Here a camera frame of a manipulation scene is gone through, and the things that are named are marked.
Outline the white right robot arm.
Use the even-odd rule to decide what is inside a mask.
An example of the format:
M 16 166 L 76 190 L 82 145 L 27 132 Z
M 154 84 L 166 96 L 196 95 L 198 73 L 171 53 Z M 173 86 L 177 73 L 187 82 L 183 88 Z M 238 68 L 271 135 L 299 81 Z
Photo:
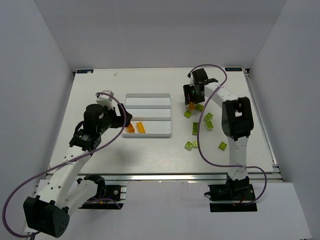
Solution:
M 215 78 L 209 78 L 205 69 L 194 69 L 187 75 L 190 83 L 183 86 L 185 104 L 210 100 L 221 108 L 221 127 L 227 137 L 229 164 L 215 164 L 207 160 L 201 149 L 199 154 L 211 166 L 227 169 L 227 184 L 234 190 L 249 187 L 247 172 L 247 143 L 254 128 L 251 102 L 248 97 L 237 97 L 223 88 Z

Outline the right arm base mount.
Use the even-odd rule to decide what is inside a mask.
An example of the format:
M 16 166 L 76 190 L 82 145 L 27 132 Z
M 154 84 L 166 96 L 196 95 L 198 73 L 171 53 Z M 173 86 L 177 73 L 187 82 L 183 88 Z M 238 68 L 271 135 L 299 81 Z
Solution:
M 209 191 L 204 193 L 209 198 L 211 213 L 244 213 L 257 212 L 257 204 L 250 203 L 256 199 L 252 184 L 245 190 L 231 195 L 225 184 L 208 185 Z

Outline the orange lego brick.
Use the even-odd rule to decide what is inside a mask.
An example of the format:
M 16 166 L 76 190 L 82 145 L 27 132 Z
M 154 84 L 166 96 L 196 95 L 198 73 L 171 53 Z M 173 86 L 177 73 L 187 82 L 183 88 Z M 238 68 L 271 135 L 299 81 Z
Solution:
M 195 104 L 194 104 L 193 102 L 190 102 L 190 103 L 188 104 L 188 109 L 189 109 L 189 110 L 193 111 L 193 110 L 195 110 L 195 108 L 196 108 L 196 106 L 195 106 Z

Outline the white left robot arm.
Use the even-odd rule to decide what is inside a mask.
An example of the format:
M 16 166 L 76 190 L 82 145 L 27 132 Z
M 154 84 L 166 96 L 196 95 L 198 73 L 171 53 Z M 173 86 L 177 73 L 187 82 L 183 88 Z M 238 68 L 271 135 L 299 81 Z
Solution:
M 23 203 L 27 226 L 33 230 L 59 238 L 66 230 L 70 217 L 86 201 L 99 200 L 106 194 L 103 177 L 89 174 L 72 189 L 76 177 L 89 161 L 102 141 L 102 134 L 109 128 L 128 127 L 132 115 L 124 105 L 114 108 L 90 104 L 83 114 L 83 121 L 75 127 L 69 142 L 65 165 L 58 167 L 47 185 L 36 197 L 28 197 Z

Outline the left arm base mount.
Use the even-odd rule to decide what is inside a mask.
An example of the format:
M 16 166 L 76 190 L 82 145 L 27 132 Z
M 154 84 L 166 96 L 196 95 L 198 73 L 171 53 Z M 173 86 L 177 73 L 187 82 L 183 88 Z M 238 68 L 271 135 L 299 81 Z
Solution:
M 125 192 L 122 190 L 123 185 L 106 183 L 105 179 L 97 174 L 89 174 L 84 178 L 76 180 L 79 185 L 83 180 L 90 180 L 97 185 L 97 194 L 89 198 L 80 209 L 86 210 L 121 210 L 125 200 L 121 196 Z

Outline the orange rounded lego piece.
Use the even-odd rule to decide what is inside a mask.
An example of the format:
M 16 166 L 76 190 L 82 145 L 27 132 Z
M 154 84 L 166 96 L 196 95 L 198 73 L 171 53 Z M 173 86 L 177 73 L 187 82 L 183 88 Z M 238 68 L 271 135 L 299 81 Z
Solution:
M 135 133 L 135 128 L 131 123 L 126 128 L 129 134 Z

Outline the dark green lego brick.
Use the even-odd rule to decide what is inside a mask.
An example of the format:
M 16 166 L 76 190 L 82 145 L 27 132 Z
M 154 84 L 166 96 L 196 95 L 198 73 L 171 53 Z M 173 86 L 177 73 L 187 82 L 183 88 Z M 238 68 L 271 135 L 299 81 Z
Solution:
M 197 111 L 202 112 L 202 111 L 204 110 L 204 106 L 203 106 L 202 104 L 196 104 L 196 105 L 195 105 L 195 109 L 196 109 Z

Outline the yellow lego brick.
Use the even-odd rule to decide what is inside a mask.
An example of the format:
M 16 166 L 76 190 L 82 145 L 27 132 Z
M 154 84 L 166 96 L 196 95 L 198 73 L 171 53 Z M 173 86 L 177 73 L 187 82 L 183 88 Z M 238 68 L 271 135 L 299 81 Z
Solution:
M 137 130 L 140 134 L 146 133 L 145 127 L 141 121 L 136 123 L 136 127 L 137 127 Z

